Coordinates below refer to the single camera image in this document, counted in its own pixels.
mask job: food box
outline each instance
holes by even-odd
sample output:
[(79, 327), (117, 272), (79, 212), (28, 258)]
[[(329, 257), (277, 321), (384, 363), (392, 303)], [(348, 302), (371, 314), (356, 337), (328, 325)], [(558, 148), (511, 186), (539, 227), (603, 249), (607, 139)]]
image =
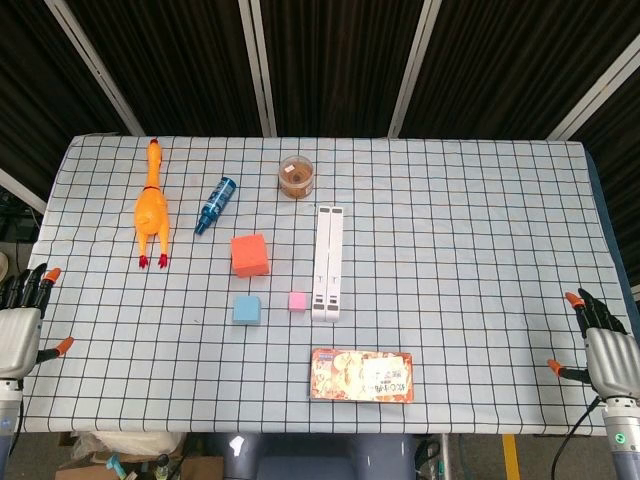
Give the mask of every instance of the food box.
[(317, 348), (311, 354), (311, 398), (411, 403), (411, 355)]

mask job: orange sponge block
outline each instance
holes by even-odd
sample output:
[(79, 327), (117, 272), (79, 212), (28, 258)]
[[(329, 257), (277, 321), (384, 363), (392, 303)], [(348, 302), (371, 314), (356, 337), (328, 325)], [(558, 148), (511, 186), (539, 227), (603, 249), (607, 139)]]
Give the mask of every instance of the orange sponge block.
[(267, 245), (262, 234), (231, 239), (231, 267), (239, 277), (269, 273)]

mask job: robotic hand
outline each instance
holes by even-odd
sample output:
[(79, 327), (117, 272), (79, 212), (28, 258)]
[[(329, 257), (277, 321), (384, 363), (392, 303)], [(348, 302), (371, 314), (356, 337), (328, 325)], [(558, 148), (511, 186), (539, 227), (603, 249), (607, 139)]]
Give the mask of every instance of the robotic hand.
[(593, 387), (599, 398), (588, 412), (600, 400), (606, 403), (602, 418), (618, 479), (640, 480), (640, 349), (604, 303), (583, 289), (578, 292), (580, 297), (567, 293), (566, 298), (585, 339), (587, 369), (566, 368), (555, 360), (548, 364), (557, 376)]
[(69, 337), (55, 348), (38, 350), (42, 318), (60, 275), (60, 269), (55, 268), (41, 281), (46, 269), (43, 263), (0, 285), (0, 479), (15, 447), (16, 423), (16, 440), (22, 427), (24, 377), (36, 364), (63, 355), (73, 343)]

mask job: black backdrop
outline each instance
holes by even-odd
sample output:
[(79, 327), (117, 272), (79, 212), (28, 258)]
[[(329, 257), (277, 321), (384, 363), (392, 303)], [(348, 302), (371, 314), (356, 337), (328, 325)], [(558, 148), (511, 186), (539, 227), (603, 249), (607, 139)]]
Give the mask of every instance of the black backdrop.
[[(68, 0), (148, 134), (259, 136), (235, 0)], [(421, 0), (261, 0), (281, 136), (386, 136)], [(0, 167), (47, 197), (74, 135), (127, 133), (43, 0), (0, 2)], [(403, 137), (545, 138), (640, 34), (640, 2), (443, 0)], [(640, 74), (574, 135), (640, 283)]]

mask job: yellow floor marking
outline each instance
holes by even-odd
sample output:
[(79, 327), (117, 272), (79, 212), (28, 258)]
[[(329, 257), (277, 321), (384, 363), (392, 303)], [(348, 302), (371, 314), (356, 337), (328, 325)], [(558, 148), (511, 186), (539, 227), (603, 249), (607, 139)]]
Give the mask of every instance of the yellow floor marking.
[(502, 435), (502, 448), (504, 450), (504, 468), (507, 472), (507, 480), (520, 480), (516, 437), (514, 435)]

